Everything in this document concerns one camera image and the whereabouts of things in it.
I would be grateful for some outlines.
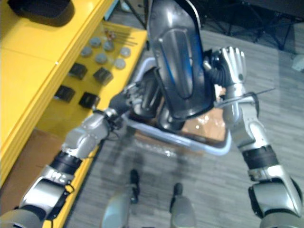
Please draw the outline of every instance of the robotic hand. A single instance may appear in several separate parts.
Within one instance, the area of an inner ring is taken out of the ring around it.
[[[70,131],[61,151],[27,190],[19,208],[0,217],[0,227],[41,228],[45,220],[55,219],[70,194],[66,186],[71,186],[82,160],[118,127],[123,113],[141,102],[139,91],[139,84],[130,84],[112,98],[106,110],[95,110],[79,127]]]
[[[248,174],[256,181],[248,189],[254,213],[259,216],[261,228],[303,228],[302,193],[276,158],[258,119],[258,100],[254,93],[246,94],[245,55],[238,48],[222,48],[206,60],[204,68],[215,84],[226,88],[223,102],[224,121],[233,141],[248,165]]]

